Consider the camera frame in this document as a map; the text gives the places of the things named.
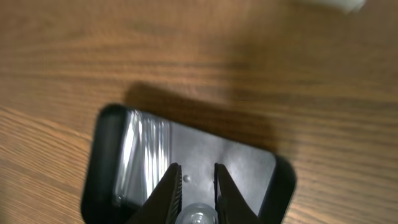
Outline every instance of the wooden surface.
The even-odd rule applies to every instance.
[[[298,182],[284,223],[398,223],[397,11],[2,0],[0,223],[82,223],[109,102],[287,157]]]

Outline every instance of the brown wood grain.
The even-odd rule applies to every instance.
[[[126,103],[294,165],[284,223],[398,223],[398,1],[0,2],[0,223],[82,223],[98,110]]]

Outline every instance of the wooden table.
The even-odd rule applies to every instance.
[[[398,222],[398,1],[3,0],[0,223],[82,223],[110,102],[294,165],[284,223]]]

